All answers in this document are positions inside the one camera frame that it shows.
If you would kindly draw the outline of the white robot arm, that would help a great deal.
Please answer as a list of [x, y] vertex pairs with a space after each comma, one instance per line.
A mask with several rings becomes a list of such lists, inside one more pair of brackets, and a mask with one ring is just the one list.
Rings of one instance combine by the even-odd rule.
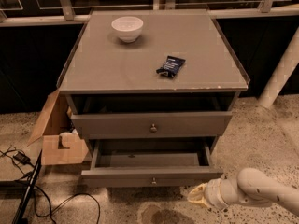
[[211, 179], [194, 188], [187, 200], [220, 210], [232, 204], [268, 207], [276, 203], [299, 216], [299, 189], [281, 184], [254, 168], [244, 168], [234, 178]]

